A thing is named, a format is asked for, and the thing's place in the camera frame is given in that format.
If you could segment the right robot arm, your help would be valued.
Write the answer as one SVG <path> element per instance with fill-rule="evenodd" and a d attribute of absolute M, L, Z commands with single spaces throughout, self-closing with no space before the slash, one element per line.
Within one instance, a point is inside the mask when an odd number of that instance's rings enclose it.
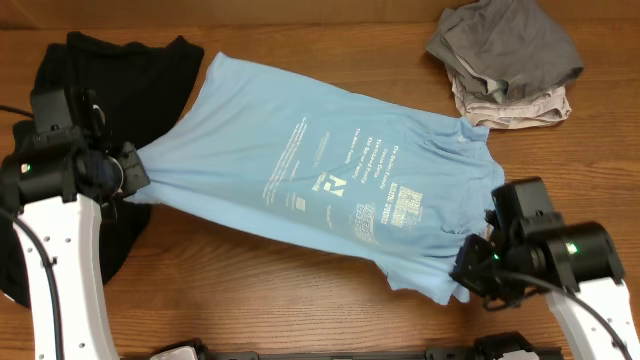
<path fill-rule="evenodd" d="M 466 238 L 451 278 L 488 311 L 544 296 L 577 359 L 638 358 L 625 270 L 607 230 L 566 224 L 539 177 L 506 183 L 491 198 L 493 230 Z"/>

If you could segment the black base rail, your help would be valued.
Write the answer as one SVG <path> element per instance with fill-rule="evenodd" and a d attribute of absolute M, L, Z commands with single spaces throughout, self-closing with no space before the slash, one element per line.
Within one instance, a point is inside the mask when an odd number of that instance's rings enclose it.
<path fill-rule="evenodd" d="M 563 360 L 560 348 L 533 347 L 521 344 L 511 352 L 487 353 L 477 346 L 430 347 L 421 351 L 333 352 L 266 354 L 248 352 L 214 352 L 199 341 L 187 341 L 158 350 L 144 359 L 206 360 L 455 360 L 455 359 L 539 359 Z"/>

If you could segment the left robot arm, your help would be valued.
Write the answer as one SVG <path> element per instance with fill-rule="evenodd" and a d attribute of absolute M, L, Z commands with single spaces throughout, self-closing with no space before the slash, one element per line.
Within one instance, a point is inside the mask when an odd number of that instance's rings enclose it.
<path fill-rule="evenodd" d="M 1 214 L 23 252 L 35 356 L 115 359 L 100 269 L 101 208 L 150 179 L 131 143 L 105 140 L 94 92 L 34 92 L 31 106 L 32 148 L 1 165 Z"/>

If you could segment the light blue t-shirt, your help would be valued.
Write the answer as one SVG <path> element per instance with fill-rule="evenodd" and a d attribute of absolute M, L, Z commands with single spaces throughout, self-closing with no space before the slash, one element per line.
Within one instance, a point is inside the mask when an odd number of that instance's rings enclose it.
<path fill-rule="evenodd" d="M 140 152 L 162 204 L 230 228 L 368 259 L 445 305 L 466 237 L 505 179 L 489 131 L 218 54 L 190 111 Z"/>

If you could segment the black t-shirt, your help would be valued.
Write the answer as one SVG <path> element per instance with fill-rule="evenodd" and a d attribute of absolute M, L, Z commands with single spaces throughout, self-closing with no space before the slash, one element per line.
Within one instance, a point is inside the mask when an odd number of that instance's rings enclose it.
<path fill-rule="evenodd" d="M 178 121 L 195 85 L 204 49 L 178 36 L 166 47 L 139 42 L 115 45 L 80 32 L 66 44 L 50 44 L 33 90 L 77 85 L 94 90 L 106 115 L 111 143 L 136 150 L 167 133 Z M 106 285 L 147 227 L 151 205 L 116 200 L 102 208 L 100 266 Z M 1 291 L 30 308 L 24 256 L 13 223 L 1 216 Z"/>

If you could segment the folded beige garment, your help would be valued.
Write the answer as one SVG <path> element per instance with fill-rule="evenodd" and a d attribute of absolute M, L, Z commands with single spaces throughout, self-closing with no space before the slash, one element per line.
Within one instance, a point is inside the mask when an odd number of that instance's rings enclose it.
<path fill-rule="evenodd" d="M 556 87 L 531 98 L 511 104 L 479 100 L 466 92 L 458 76 L 447 70 L 456 108 L 473 126 L 494 129 L 523 129 L 554 126 L 572 112 L 565 87 Z"/>

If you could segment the folded grey garment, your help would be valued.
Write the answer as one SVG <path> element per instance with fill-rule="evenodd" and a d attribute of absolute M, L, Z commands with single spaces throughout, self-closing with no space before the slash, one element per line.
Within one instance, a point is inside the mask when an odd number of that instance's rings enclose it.
<path fill-rule="evenodd" d="M 467 93 L 494 103 L 537 96 L 584 70 L 572 38 L 532 0 L 447 8 L 426 50 Z"/>

